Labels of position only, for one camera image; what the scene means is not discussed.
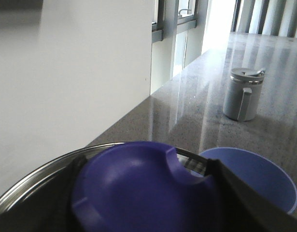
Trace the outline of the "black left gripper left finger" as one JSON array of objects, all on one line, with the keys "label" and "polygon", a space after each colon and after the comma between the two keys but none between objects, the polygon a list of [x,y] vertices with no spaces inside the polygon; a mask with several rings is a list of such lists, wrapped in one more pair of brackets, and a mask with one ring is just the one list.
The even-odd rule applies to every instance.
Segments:
[{"label": "black left gripper left finger", "polygon": [[74,159],[44,187],[0,215],[0,232],[83,232],[71,210],[71,193],[87,162]]}]

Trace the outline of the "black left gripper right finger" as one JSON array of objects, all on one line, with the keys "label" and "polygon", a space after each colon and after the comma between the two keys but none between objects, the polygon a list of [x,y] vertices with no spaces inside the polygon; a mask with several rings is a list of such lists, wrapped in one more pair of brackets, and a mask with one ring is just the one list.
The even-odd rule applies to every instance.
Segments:
[{"label": "black left gripper right finger", "polygon": [[216,182],[222,232],[297,232],[297,219],[271,204],[220,160],[208,159],[206,176]]}]

